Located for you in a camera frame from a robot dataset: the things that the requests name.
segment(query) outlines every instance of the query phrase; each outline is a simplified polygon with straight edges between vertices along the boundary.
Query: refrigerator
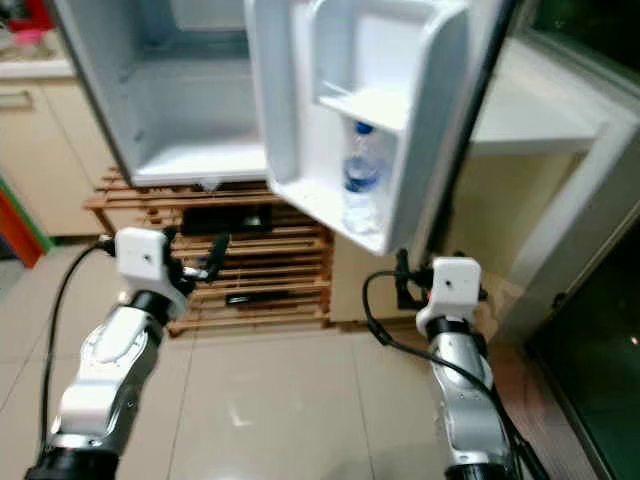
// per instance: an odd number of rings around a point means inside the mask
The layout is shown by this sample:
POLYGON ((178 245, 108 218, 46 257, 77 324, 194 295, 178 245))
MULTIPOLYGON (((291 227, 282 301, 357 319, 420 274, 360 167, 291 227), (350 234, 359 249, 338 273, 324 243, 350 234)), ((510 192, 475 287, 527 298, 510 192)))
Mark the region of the refrigerator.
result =
POLYGON ((54 0, 105 136, 135 186, 258 180, 376 254, 434 225, 512 0, 54 0), (385 154, 382 227, 342 221, 353 124, 385 154))

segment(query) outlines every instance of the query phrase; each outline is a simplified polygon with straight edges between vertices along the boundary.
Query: water bottle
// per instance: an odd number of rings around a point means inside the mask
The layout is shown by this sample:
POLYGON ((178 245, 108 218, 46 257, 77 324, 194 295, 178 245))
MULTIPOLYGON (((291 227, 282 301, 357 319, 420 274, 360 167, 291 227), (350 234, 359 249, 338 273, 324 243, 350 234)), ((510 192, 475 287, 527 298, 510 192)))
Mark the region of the water bottle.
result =
POLYGON ((375 233, 381 228, 378 197, 382 165, 372 133, 372 126, 362 122, 355 123, 353 152, 343 166, 343 222, 354 233, 375 233))

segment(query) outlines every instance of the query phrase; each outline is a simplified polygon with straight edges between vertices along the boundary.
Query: black cable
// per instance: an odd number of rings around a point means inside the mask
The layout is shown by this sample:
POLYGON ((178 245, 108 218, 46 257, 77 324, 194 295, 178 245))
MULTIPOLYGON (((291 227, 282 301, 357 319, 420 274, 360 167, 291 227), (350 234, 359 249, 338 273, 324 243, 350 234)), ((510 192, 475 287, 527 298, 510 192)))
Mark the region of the black cable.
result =
POLYGON ((64 274, 62 283, 58 287, 58 292, 56 293, 56 300, 53 304, 53 309, 51 310, 51 315, 49 317, 49 341, 47 343, 47 360, 45 362, 44 372, 42 374, 42 390, 40 392, 40 448, 38 451, 37 460, 42 458, 47 447, 47 429, 49 426, 49 386, 51 384, 51 371, 53 368, 53 357, 55 355, 58 313, 60 312, 60 306, 62 305, 64 291, 67 288, 69 280, 71 280, 73 272, 78 267, 80 262, 82 262, 82 260, 91 252, 100 248, 102 248, 101 245, 96 243, 80 252, 80 254, 75 258, 73 263, 67 269, 67 272, 64 274))
POLYGON ((513 474, 516 478, 522 478, 522 471, 520 468, 520 464, 518 463, 518 456, 523 456, 525 459, 525 463, 532 474, 535 475, 535 478, 540 480, 549 480, 549 476, 546 473, 544 467, 540 463, 540 460, 536 457, 533 448, 525 440, 522 436, 518 428, 515 426, 511 417, 507 413, 502 401, 498 395, 495 387, 493 390, 487 388, 482 380, 468 372, 464 368, 459 367, 458 365, 448 362, 447 360, 440 358, 436 355, 433 355, 427 351, 419 350, 417 348, 411 347, 410 345, 405 345, 399 343, 393 339, 393 337, 387 332, 387 330, 380 324, 380 322, 373 316, 371 312, 371 307, 369 305, 369 284, 376 278, 379 277, 395 277, 396 273, 393 270, 382 270, 379 272, 375 272, 367 277, 363 286, 362 286, 362 306, 364 307, 364 312, 367 317, 367 325, 373 335, 378 339, 380 343, 383 345, 389 345, 397 350, 403 351, 405 353, 409 353, 411 355, 415 355, 417 357, 423 358, 430 362, 436 363, 443 367, 450 368, 460 376, 462 376, 465 380, 471 383, 473 386, 478 388, 481 392, 483 392, 487 398, 492 402, 502 423, 505 427, 507 440, 509 441, 511 452, 512 452, 512 469, 513 474))

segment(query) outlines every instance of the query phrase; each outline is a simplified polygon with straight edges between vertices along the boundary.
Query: drawer handle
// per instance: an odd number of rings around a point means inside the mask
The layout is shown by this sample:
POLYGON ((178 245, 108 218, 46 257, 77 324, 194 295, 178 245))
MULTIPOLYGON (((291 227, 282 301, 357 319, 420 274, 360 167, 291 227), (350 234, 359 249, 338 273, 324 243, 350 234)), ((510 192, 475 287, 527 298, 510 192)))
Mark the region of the drawer handle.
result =
POLYGON ((0 108, 29 108, 33 105, 33 98, 28 90, 15 93, 0 92, 0 108))

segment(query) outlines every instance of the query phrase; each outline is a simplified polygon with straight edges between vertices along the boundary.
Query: wooden rack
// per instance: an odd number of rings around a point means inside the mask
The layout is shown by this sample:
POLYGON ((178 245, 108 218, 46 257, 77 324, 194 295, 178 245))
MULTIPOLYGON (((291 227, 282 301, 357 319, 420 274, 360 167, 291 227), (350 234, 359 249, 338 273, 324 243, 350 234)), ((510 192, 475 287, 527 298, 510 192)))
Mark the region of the wooden rack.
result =
MULTIPOLYGON (((117 170, 103 177, 88 199, 107 233, 115 233, 109 210, 136 209, 139 226, 179 226, 186 208, 271 205, 273 228, 268 233, 233 233, 224 268, 218 278, 199 285, 189 298, 189 310, 169 325, 184 330, 241 325, 329 324, 333 236, 325 227, 284 203, 264 182, 223 184, 214 192, 195 186, 129 187, 117 170), (272 298, 245 306, 227 305, 228 295, 267 294, 272 298)), ((183 236, 173 242, 173 256, 185 266, 206 257, 213 235, 183 236)))

